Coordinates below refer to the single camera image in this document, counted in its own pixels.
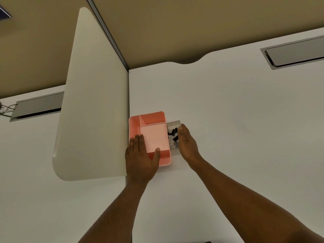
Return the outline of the person's right hand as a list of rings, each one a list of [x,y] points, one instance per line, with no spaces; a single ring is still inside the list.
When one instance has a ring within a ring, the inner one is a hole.
[[[183,123],[181,126],[183,126],[183,146],[179,151],[190,168],[196,171],[200,167],[203,158],[200,155],[197,143],[190,134],[188,128]]]

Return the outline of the person's left hand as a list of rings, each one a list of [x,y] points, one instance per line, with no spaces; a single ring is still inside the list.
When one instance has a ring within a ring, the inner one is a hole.
[[[139,135],[139,150],[139,155],[134,155],[134,138],[130,138],[125,151],[126,173],[129,183],[146,187],[149,181],[155,176],[159,165],[153,164],[155,152],[153,153],[153,157],[148,155],[142,134]]]

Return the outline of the clear plastic box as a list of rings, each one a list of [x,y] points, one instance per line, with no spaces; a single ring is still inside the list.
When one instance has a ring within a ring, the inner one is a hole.
[[[177,120],[177,121],[173,121],[173,122],[168,122],[168,123],[167,123],[167,129],[168,129],[168,128],[169,128],[169,129],[173,129],[173,128],[175,128],[175,127],[179,127],[179,126],[181,126],[181,122],[180,122],[179,120]],[[179,148],[176,148],[176,149],[170,149],[171,158],[172,158],[173,156],[177,155],[178,150],[179,150]]]

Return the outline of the pink plastic organizer tray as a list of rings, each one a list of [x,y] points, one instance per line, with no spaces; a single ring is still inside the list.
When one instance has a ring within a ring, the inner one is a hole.
[[[136,115],[129,118],[129,138],[143,135],[146,151],[153,159],[156,148],[160,149],[160,167],[170,166],[171,151],[169,146],[167,122],[163,111]]]

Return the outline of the person's left forearm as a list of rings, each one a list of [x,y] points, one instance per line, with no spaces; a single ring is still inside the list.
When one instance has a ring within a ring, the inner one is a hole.
[[[131,243],[140,199],[149,180],[130,180],[78,243]]]

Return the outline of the person's right forearm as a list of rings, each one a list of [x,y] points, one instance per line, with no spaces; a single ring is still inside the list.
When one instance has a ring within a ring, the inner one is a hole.
[[[324,243],[324,237],[287,210],[220,172],[206,160],[187,162],[245,243]]]

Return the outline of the pile of black binder clips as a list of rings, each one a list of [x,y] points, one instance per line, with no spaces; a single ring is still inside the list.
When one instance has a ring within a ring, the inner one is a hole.
[[[178,128],[167,129],[168,131],[168,142],[170,149],[176,149],[179,147]]]

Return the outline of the white desk divider panel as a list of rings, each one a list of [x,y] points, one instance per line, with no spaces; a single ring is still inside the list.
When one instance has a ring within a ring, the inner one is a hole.
[[[79,10],[52,166],[64,181],[126,175],[129,74],[91,11]]]

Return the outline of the grey aluminium partition rail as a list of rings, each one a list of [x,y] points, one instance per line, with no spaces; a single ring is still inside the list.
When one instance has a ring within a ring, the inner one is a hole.
[[[109,40],[111,46],[113,47],[115,53],[117,54],[117,56],[119,57],[119,60],[122,62],[122,64],[124,65],[125,69],[127,72],[129,72],[129,66],[124,58],[124,56],[122,55],[115,39],[113,38],[108,26],[106,25],[97,5],[95,4],[94,0],[86,0],[87,4],[89,5],[91,11],[93,12],[99,26],[101,27],[101,29],[103,30],[105,36],[107,37],[107,39]]]

